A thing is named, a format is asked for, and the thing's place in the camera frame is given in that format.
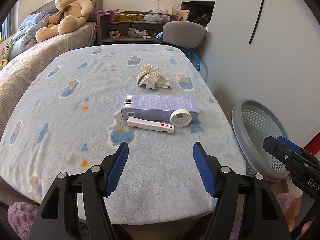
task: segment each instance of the plastic bag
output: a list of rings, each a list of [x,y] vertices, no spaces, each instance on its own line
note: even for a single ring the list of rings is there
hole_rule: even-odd
[[[164,13],[161,10],[153,10],[153,12],[158,12],[158,13]],[[151,22],[151,23],[167,23],[168,18],[166,15],[160,15],[160,14],[147,14],[143,18],[144,22]]]
[[[131,37],[143,37],[143,36],[148,36],[148,33],[147,31],[139,32],[135,28],[129,28],[128,35]]]

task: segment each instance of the gray shelf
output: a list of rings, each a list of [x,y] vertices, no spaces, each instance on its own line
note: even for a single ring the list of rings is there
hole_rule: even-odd
[[[99,15],[100,24],[96,26],[97,31],[97,45],[102,44],[117,44],[117,43],[155,43],[157,40],[152,36],[153,33],[160,33],[163,28],[163,23],[151,23],[143,21],[119,21],[110,23],[111,15],[115,14],[160,14],[170,16],[170,21],[177,20],[176,15],[164,14],[164,13],[152,13],[152,12],[115,12]],[[128,35],[129,28],[134,28],[139,31],[147,31],[151,39],[144,39],[143,37],[133,38]],[[124,37],[111,38],[110,31],[118,31]]]
[[[125,34],[124,37],[112,38],[106,37],[102,41],[102,44],[112,43],[112,44],[121,44],[121,43],[155,43],[158,44],[158,41],[155,37],[151,37],[151,39],[144,39],[143,37],[130,37],[128,34]]]

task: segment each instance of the blue chair frame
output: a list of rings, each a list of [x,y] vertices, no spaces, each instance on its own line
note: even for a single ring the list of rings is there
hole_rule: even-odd
[[[197,66],[195,68],[197,69],[198,72],[200,72],[200,67],[201,67],[200,60],[199,60],[198,56],[195,53],[193,53],[192,51],[190,51],[190,50],[188,50],[188,49],[186,49],[184,47],[176,46],[176,45],[173,45],[173,44],[168,44],[168,45],[170,45],[172,47],[175,47],[177,49],[180,49],[183,52],[185,52],[186,56],[187,56],[187,58],[189,60],[190,60],[190,56],[194,57],[194,59],[196,60],[196,63],[197,63]]]

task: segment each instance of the white bottle cap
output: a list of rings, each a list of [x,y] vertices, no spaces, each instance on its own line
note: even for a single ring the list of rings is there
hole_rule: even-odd
[[[190,124],[191,114],[185,109],[178,109],[170,116],[170,123],[177,127],[182,127]]]

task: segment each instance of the gray plastic basket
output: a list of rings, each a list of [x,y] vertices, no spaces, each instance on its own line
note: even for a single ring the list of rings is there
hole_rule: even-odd
[[[232,126],[244,155],[255,170],[273,182],[288,176],[285,166],[262,146],[268,136],[288,138],[284,127],[268,108],[252,99],[243,99],[232,110]]]

